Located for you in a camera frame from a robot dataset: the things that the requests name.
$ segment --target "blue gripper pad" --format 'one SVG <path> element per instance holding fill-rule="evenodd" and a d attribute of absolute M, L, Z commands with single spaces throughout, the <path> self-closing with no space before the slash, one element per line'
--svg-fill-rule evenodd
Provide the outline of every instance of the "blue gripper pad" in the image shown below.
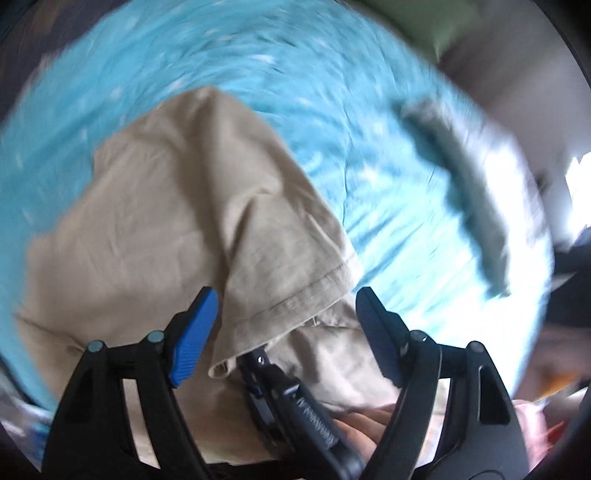
<path fill-rule="evenodd" d="M 186 316 L 183 323 L 186 326 L 174 345 L 168 375 L 174 388 L 193 375 L 195 365 L 217 318 L 217 302 L 216 291 L 204 287 L 189 309 L 183 312 L 182 315 Z"/>
<path fill-rule="evenodd" d="M 370 287 L 357 292 L 355 311 L 382 375 L 404 385 L 400 352 L 408 342 L 408 329 L 396 313 L 387 311 Z"/>

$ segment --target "blue bedsheet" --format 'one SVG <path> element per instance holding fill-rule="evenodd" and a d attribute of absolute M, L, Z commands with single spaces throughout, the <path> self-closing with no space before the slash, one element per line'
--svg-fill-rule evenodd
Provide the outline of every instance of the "blue bedsheet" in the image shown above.
<path fill-rule="evenodd" d="M 0 137 L 0 352 L 55 405 L 18 339 L 25 251 L 92 179 L 107 137 L 184 90 L 215 85 L 262 115 L 342 220 L 385 305 L 437 341 L 484 342 L 509 390 L 544 292 L 493 297 L 438 149 L 400 117 L 471 101 L 404 42 L 332 0 L 133 0 L 34 83 Z"/>

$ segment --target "beige cloth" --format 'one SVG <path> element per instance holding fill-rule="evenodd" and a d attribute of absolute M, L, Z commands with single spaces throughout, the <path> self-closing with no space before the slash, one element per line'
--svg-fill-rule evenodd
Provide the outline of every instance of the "beige cloth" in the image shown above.
<path fill-rule="evenodd" d="M 339 221 L 271 128 L 202 88 L 162 103 L 96 152 L 80 202 L 30 246 L 19 328 L 59 397 L 89 341 L 137 342 L 203 285 L 214 287 L 219 321 L 176 396 L 207 461 L 253 462 L 268 453 L 241 384 L 211 378 L 243 352 L 271 342 L 271 358 L 334 410 L 396 399 L 351 296 L 335 304 L 360 274 Z M 154 463 L 137 394 L 127 400 L 139 453 Z"/>

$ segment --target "black tool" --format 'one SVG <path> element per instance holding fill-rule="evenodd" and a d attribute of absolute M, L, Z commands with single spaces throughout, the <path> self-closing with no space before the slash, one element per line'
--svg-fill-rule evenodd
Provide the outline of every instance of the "black tool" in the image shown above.
<path fill-rule="evenodd" d="M 512 404 L 484 346 L 438 345 L 385 310 L 370 288 L 357 296 L 359 321 L 382 373 L 402 388 L 373 457 L 363 468 L 328 413 L 296 378 L 270 363 L 260 348 L 239 359 L 251 412 L 271 452 L 281 460 L 208 465 L 193 443 L 173 388 L 191 376 L 217 315 L 217 295 L 204 288 L 186 312 L 134 345 L 91 342 L 60 402 L 41 477 L 56 480 L 521 480 L 525 446 Z M 123 378 L 138 385 L 146 427 L 160 469 L 139 461 L 126 413 Z M 415 469 L 440 378 L 450 398 L 435 459 Z M 584 439 L 585 410 L 567 437 Z M 564 448 L 527 478 L 565 469 Z"/>

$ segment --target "metal screw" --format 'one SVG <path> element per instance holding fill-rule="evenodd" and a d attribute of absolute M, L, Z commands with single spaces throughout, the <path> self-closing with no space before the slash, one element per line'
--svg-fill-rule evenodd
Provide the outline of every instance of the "metal screw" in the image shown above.
<path fill-rule="evenodd" d="M 484 352 L 484 345 L 482 345 L 480 342 L 476 342 L 476 341 L 470 342 L 469 346 L 476 353 L 483 353 Z"/>
<path fill-rule="evenodd" d="M 164 332 L 162 330 L 154 330 L 148 334 L 148 341 L 150 343 L 160 343 L 164 340 Z"/>
<path fill-rule="evenodd" d="M 413 330 L 410 332 L 410 338 L 415 342 L 424 342 L 427 339 L 427 334 L 421 330 Z"/>
<path fill-rule="evenodd" d="M 91 353 L 99 352 L 101 348 L 103 348 L 103 342 L 100 340 L 93 340 L 91 343 L 86 345 L 86 349 Z"/>

